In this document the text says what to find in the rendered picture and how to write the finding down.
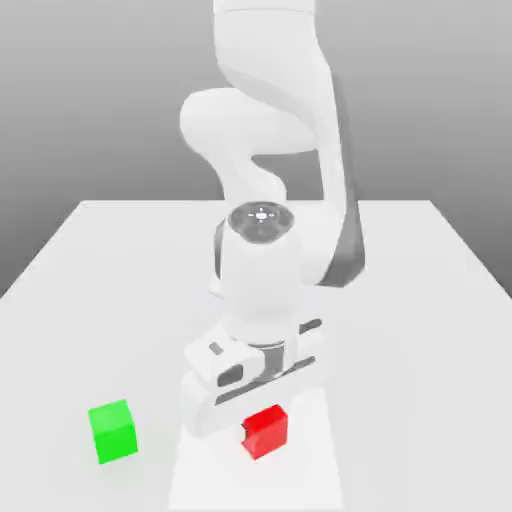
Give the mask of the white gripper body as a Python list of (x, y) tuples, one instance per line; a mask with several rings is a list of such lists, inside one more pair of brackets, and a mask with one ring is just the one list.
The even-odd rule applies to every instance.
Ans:
[(325, 378), (325, 337), (309, 330), (298, 337), (298, 360), (278, 376), (262, 377), (265, 354), (208, 333), (188, 345), (188, 372), (180, 385), (183, 423), (195, 437), (208, 436), (268, 407), (284, 405)]

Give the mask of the small red cube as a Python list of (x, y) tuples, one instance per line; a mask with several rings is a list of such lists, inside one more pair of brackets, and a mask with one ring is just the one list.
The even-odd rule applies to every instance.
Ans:
[(242, 441), (253, 460), (257, 460), (282, 447), (288, 437), (288, 415), (278, 404), (246, 418), (242, 427)]

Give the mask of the small green cube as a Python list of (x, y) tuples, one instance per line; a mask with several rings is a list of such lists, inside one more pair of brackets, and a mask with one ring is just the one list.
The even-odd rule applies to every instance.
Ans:
[(99, 464), (138, 452), (134, 420), (125, 399), (88, 410)]

